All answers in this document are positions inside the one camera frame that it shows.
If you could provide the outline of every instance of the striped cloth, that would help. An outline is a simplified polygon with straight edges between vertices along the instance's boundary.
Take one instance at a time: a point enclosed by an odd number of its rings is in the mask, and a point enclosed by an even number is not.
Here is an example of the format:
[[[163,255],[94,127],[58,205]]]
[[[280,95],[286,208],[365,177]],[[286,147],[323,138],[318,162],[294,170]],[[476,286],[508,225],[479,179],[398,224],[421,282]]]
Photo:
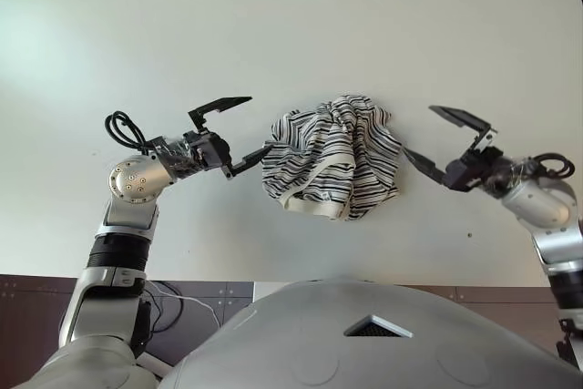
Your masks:
[[[401,142],[390,114],[366,96],[347,95],[315,111],[292,111],[271,126],[263,188],[286,209],[357,220],[396,196]]]

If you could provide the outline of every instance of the white tabletop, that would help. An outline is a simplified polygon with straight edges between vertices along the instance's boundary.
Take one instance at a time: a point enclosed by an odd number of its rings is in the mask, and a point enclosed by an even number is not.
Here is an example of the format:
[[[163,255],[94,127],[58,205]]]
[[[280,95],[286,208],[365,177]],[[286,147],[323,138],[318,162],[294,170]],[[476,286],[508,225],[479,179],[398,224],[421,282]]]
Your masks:
[[[509,156],[557,151],[583,193],[580,0],[0,0],[0,272],[77,276],[131,154],[103,129],[129,113],[149,138],[187,112],[253,95],[209,127],[233,157],[286,111],[363,93],[395,132],[444,166],[473,133],[427,109],[464,108]],[[527,232],[484,193],[435,185],[404,162],[400,198],[356,222],[281,210],[261,170],[214,171],[159,200],[148,274],[270,281],[352,275],[382,282],[538,286]]]

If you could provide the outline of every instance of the wire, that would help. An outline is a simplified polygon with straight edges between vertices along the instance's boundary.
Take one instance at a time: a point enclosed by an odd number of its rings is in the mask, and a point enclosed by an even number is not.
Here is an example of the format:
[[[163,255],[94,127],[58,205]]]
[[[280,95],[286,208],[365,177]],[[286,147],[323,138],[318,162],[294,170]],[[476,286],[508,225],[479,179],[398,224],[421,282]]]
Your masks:
[[[564,155],[557,154],[556,152],[537,155],[533,160],[542,168],[542,176],[549,179],[565,179],[575,173],[575,165],[573,162],[565,158]],[[560,161],[563,167],[559,170],[549,169],[543,164],[545,161]]]
[[[162,317],[162,314],[164,313],[164,311],[162,310],[162,308],[159,306],[158,302],[156,301],[156,299],[154,298],[154,295],[152,294],[152,292],[144,289],[144,292],[147,293],[149,295],[149,297],[152,300],[152,303],[154,304],[154,306],[156,307],[156,309],[158,310],[158,316],[156,317],[156,319],[154,320],[154,323],[152,323],[152,328],[150,329],[149,332],[149,336],[148,336],[148,340],[147,342],[152,340],[152,337],[154,337],[154,333],[156,333],[156,325],[158,324],[160,318]]]
[[[170,289],[172,292],[174,292],[174,294],[180,295],[180,291],[177,288],[175,288],[172,284],[170,284],[169,282],[157,282],[157,283],[162,284],[164,287]],[[183,312],[184,312],[184,301],[179,300],[179,312],[176,314],[176,316],[174,316],[174,319],[165,327],[158,328],[157,330],[154,330],[154,333],[163,333],[163,332],[169,330],[170,328],[172,328],[174,325],[176,325],[178,323]]]
[[[126,127],[134,138],[128,137],[119,127],[119,123]],[[151,142],[146,141],[141,129],[138,128],[129,116],[123,111],[116,111],[106,117],[106,131],[121,146],[139,150],[142,155],[147,155],[154,147]]]
[[[187,300],[187,301],[194,301],[197,304],[201,305],[202,307],[209,309],[210,312],[212,313],[212,317],[215,320],[215,323],[217,324],[217,328],[220,328],[220,322],[219,322],[219,318],[217,317],[217,314],[215,313],[215,309],[213,309],[212,307],[210,307],[208,304],[206,304],[205,302],[202,302],[201,300],[197,300],[196,298],[192,298],[191,296],[180,296],[178,294],[172,294],[172,293],[167,293],[162,291],[154,282],[148,281],[152,286],[154,286],[154,289],[156,289],[158,292],[160,292],[163,295],[166,296],[170,296],[172,298],[177,298],[179,300]]]

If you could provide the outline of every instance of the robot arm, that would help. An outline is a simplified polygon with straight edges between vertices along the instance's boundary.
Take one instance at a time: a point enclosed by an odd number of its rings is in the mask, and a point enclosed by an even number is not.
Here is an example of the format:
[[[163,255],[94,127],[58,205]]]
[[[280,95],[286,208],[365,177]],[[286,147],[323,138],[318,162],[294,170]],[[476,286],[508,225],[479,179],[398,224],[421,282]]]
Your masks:
[[[583,369],[583,222],[575,193],[563,180],[574,173],[575,166],[555,153],[514,161],[490,146],[496,131],[489,123],[461,109],[430,108],[458,127],[477,131],[478,136],[445,172],[410,149],[405,149],[405,155],[435,182],[462,192],[480,188],[517,216],[532,236],[560,309],[565,339],[557,344],[559,355]],[[548,169],[544,163],[549,160],[560,161],[562,169]]]
[[[77,280],[59,333],[56,354],[28,384],[78,387],[84,379],[103,379],[103,387],[154,387],[147,371],[135,366],[151,338],[149,302],[140,295],[146,284],[149,245],[159,215],[156,199],[162,190],[202,170],[219,168],[227,179],[258,164],[270,147],[256,150],[232,164],[229,144],[204,127],[204,115],[251,100],[226,97],[189,112],[197,131],[178,139],[146,141],[122,112],[106,119],[109,135],[135,148],[109,175],[111,200],[97,230],[86,268]],[[127,136],[118,123],[135,138]]]

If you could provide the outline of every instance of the vent grille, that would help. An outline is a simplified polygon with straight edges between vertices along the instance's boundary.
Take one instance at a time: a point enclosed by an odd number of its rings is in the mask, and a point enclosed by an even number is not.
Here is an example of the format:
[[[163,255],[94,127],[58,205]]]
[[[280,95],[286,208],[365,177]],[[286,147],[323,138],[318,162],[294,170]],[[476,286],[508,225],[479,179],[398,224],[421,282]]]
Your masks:
[[[369,322],[364,327],[346,335],[349,337],[401,337],[374,322]]]
[[[413,333],[378,316],[369,315],[344,332],[346,337],[413,337]]]

